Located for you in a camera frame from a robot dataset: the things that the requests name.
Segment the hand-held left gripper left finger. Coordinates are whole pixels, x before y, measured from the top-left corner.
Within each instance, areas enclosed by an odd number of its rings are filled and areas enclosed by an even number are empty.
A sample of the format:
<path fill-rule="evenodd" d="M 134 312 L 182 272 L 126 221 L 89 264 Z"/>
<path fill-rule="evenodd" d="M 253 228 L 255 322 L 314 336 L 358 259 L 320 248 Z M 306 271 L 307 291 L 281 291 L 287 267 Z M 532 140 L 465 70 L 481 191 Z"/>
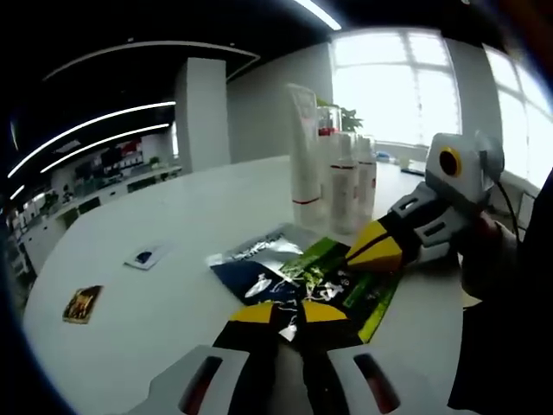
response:
<path fill-rule="evenodd" d="M 275 303 L 245 306 L 213 344 L 199 345 L 159 373 L 130 414 L 275 414 L 286 364 L 279 332 L 284 312 Z"/>

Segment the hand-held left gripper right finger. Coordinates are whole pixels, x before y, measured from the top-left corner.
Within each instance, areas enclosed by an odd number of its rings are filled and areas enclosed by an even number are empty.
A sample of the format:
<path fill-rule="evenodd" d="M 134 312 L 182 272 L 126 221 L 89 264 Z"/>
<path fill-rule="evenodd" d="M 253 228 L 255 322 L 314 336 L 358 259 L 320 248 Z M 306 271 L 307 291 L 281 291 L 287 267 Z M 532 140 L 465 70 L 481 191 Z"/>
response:
<path fill-rule="evenodd" d="M 303 381 L 315 414 L 435 414 L 436 396 L 412 367 L 364 344 L 333 306 L 304 301 Z"/>

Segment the person's right hand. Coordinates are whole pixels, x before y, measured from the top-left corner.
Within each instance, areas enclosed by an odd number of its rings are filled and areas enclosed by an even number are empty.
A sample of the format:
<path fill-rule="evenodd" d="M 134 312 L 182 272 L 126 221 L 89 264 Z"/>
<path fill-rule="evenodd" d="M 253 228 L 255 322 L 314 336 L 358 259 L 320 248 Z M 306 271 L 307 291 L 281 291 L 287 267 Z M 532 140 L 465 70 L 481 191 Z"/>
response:
<path fill-rule="evenodd" d="M 469 258 L 515 258 L 518 240 L 503 224 L 483 212 L 468 228 L 463 249 Z"/>

